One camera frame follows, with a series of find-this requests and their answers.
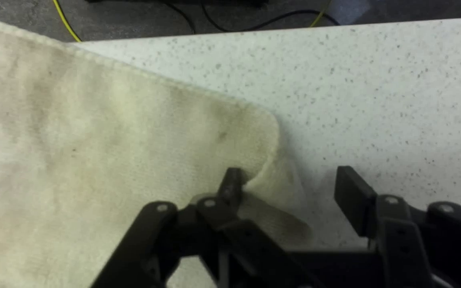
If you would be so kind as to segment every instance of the white cloth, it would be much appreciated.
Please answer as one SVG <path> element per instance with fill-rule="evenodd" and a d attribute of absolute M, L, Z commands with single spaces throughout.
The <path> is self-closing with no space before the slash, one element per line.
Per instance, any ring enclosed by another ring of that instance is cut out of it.
<path fill-rule="evenodd" d="M 0 287 L 88 287 L 143 205 L 183 209 L 228 167 L 295 210 L 269 113 L 0 25 Z M 250 212 L 288 242 L 266 210 Z"/>

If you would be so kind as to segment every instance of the black cable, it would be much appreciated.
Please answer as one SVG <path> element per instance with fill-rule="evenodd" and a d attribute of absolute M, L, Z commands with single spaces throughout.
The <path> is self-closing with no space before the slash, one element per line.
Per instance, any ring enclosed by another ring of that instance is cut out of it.
<path fill-rule="evenodd" d="M 197 34 L 197 26 L 196 26 L 196 23 L 194 23 L 183 10 L 180 10 L 176 5 L 170 4 L 170 2 L 165 2 L 165 0 L 164 0 L 164 4 L 165 4 L 167 7 L 170 7 L 173 12 L 180 13 L 180 15 L 186 20 L 186 23 L 188 23 L 189 28 L 192 29 L 192 33 Z"/>
<path fill-rule="evenodd" d="M 218 25 L 218 23 L 212 18 L 212 15 L 208 13 L 204 0 L 200 0 L 200 7 L 202 7 L 202 12 L 204 12 L 205 18 L 207 18 L 218 31 L 223 31 L 223 33 L 239 33 L 239 31 L 228 29 L 228 28 L 223 28 L 221 25 Z M 256 25 L 256 26 L 252 26 L 252 28 L 247 28 L 247 29 L 242 29 L 242 31 L 258 31 L 258 29 L 261 29 L 261 28 L 264 28 L 264 26 L 269 26 L 269 25 L 272 25 L 272 23 L 277 23 L 277 21 L 280 21 L 280 20 L 285 20 L 285 18 L 290 18 L 290 17 L 296 17 L 296 15 L 320 15 L 320 12 L 317 12 L 317 10 L 296 10 L 296 12 L 280 15 L 280 17 L 277 17 L 277 18 L 272 18 L 272 20 L 266 21 L 266 23 L 261 23 L 261 25 Z M 330 15 L 324 13 L 324 18 L 328 20 L 332 25 L 340 26 L 340 23 L 338 23 L 335 18 L 332 18 Z"/>

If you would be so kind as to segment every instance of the towel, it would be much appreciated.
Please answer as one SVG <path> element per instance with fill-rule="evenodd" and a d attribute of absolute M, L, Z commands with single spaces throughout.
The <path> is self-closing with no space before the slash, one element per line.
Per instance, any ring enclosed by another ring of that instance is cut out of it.
<path fill-rule="evenodd" d="M 90 287 L 146 204 L 183 209 L 229 167 L 244 215 L 301 242 L 268 111 L 0 25 L 0 287 Z M 170 287 L 215 287 L 188 263 Z"/>

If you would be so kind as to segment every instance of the yellow cable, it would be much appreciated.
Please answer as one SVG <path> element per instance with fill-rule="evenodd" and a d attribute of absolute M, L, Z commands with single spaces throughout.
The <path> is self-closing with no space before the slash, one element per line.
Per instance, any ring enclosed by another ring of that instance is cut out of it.
<path fill-rule="evenodd" d="M 58 0 L 53 0 L 53 5 L 56 9 L 56 13 L 61 20 L 61 23 L 64 25 L 64 28 L 68 29 L 68 33 L 71 34 L 71 37 L 76 41 L 76 42 L 82 42 L 82 39 L 77 36 L 77 33 L 72 29 L 72 26 L 69 25 L 68 18 L 66 18 L 66 13 L 64 10 L 61 9 L 60 2 Z"/>
<path fill-rule="evenodd" d="M 330 7 L 332 7 L 332 2 L 333 2 L 333 0 L 328 2 L 328 5 L 320 12 L 320 15 L 317 15 L 317 18 L 316 18 L 314 23 L 311 25 L 311 28 L 316 28 L 316 26 L 320 25 L 320 21 L 324 20 L 324 15 L 325 15 L 325 13 L 330 10 Z"/>

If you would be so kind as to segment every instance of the gray floor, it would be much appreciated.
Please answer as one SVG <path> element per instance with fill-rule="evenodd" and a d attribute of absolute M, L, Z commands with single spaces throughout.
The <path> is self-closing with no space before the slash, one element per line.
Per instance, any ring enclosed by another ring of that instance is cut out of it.
<path fill-rule="evenodd" d="M 263 9 L 208 7 L 208 10 L 221 25 L 240 29 L 293 10 L 320 10 L 325 2 L 269 0 Z M 160 2 L 87 4 L 85 0 L 61 0 L 61 4 L 84 41 L 192 34 L 186 21 Z M 200 34 L 218 33 L 204 18 L 199 5 L 180 4 L 178 7 L 194 20 Z M 461 18 L 461 0 L 335 0 L 328 13 L 341 25 Z M 312 20 L 314 17 L 293 17 L 268 29 L 304 28 Z M 71 41 L 55 13 L 52 0 L 0 0 L 0 21 L 53 39 Z"/>

